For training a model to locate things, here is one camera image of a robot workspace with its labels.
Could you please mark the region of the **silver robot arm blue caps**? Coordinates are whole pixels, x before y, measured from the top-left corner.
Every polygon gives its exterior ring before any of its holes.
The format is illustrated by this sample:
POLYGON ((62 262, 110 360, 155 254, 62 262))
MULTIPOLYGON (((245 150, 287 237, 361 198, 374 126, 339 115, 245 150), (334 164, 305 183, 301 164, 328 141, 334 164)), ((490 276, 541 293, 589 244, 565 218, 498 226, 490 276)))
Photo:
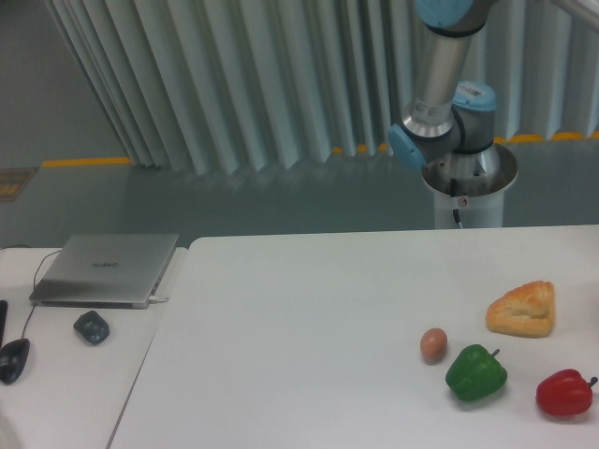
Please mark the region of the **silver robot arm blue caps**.
POLYGON ((595 1, 417 1, 426 28, 415 89, 388 131, 412 168, 493 137, 598 129, 595 1))

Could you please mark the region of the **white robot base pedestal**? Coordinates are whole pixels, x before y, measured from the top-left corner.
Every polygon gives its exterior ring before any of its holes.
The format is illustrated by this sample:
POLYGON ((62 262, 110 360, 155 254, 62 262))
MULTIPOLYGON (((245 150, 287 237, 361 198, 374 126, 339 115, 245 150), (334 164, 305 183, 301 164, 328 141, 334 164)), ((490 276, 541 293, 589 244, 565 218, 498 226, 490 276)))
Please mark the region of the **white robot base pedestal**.
POLYGON ((422 169, 437 229, 500 227, 504 195, 518 175, 515 155, 493 144, 473 154, 451 152, 422 169))

